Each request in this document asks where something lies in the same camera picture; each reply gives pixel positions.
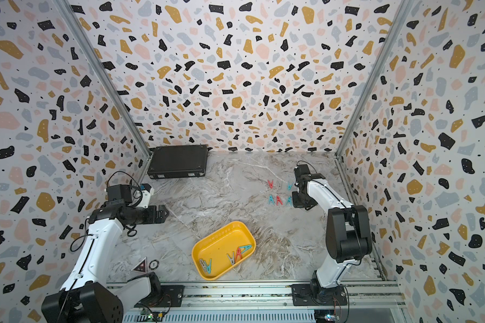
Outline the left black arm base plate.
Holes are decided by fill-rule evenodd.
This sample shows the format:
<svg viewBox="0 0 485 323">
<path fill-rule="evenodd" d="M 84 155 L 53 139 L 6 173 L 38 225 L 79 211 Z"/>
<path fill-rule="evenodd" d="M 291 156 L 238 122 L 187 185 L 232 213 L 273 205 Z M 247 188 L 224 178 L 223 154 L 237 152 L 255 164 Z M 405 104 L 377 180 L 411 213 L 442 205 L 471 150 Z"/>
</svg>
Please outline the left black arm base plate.
<svg viewBox="0 0 485 323">
<path fill-rule="evenodd" d="M 161 291 L 153 293 L 141 301 L 135 307 L 142 308 L 180 308 L 185 292 L 184 285 L 163 285 Z"/>
</svg>

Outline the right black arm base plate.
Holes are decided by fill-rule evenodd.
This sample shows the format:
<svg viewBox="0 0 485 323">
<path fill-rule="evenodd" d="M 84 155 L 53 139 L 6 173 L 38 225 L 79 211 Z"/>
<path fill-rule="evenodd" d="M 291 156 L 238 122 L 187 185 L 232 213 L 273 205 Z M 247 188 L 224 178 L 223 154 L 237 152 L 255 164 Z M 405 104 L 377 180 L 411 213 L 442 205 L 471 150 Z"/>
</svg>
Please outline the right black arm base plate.
<svg viewBox="0 0 485 323">
<path fill-rule="evenodd" d="M 310 284 L 293 284 L 290 288 L 294 306 L 348 305 L 348 295 L 341 285 L 322 288 L 311 282 Z"/>
</svg>

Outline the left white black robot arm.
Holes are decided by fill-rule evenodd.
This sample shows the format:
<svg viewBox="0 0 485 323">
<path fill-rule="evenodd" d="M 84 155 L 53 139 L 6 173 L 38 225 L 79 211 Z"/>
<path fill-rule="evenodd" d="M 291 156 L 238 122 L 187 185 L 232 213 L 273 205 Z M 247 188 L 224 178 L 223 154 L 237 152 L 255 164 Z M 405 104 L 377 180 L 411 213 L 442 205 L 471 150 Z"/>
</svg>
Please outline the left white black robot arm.
<svg viewBox="0 0 485 323">
<path fill-rule="evenodd" d="M 128 281 L 117 292 L 106 288 L 108 267 L 123 230 L 164 223 L 165 206 L 146 208 L 110 204 L 92 212 L 83 249 L 58 293 L 45 297 L 41 310 L 47 322 L 122 322 L 124 312 L 143 301 L 161 300 L 155 273 Z"/>
</svg>

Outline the yellow plastic storage box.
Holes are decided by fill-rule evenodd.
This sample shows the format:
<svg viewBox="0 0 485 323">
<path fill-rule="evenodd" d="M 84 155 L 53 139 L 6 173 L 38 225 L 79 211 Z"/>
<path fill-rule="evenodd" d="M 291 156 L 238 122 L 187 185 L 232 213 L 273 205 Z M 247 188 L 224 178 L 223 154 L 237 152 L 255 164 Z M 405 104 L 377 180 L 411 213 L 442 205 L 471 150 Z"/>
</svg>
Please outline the yellow plastic storage box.
<svg viewBox="0 0 485 323">
<path fill-rule="evenodd" d="M 242 254 L 242 259 L 231 265 L 227 254 L 234 253 L 235 255 L 239 246 L 249 244 L 253 246 L 252 249 Z M 191 251 L 191 257 L 202 279 L 215 281 L 249 258 L 255 252 L 256 247 L 256 240 L 249 228 L 243 222 L 234 221 L 196 243 Z M 211 275 L 202 270 L 199 263 L 201 258 L 205 261 L 212 259 Z"/>
</svg>

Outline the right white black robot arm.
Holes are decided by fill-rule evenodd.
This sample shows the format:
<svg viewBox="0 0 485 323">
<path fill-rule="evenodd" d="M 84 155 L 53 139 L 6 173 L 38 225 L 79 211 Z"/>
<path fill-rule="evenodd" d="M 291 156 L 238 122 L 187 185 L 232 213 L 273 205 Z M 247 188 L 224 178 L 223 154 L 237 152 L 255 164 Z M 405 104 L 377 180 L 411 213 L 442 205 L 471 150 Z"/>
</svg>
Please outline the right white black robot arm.
<svg viewBox="0 0 485 323">
<path fill-rule="evenodd" d="M 295 208 L 308 211 L 319 206 L 327 215 L 327 256 L 311 278 L 311 297 L 316 304 L 345 303 L 348 293 L 341 285 L 343 276 L 372 252 L 368 211 L 343 198 L 320 174 L 299 176 L 296 187 L 292 193 Z"/>
</svg>

